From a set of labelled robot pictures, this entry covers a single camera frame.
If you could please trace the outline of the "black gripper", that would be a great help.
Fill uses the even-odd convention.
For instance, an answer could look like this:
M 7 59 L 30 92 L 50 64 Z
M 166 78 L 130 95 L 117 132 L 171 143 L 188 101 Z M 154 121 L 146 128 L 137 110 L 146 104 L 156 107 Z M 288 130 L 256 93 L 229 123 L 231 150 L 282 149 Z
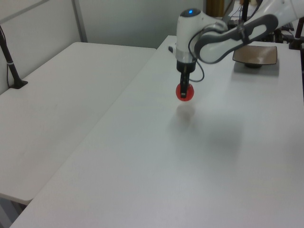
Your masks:
M 177 70 L 180 72 L 180 97 L 182 99 L 187 97 L 188 81 L 190 79 L 190 73 L 196 68 L 196 62 L 183 63 L 177 61 Z

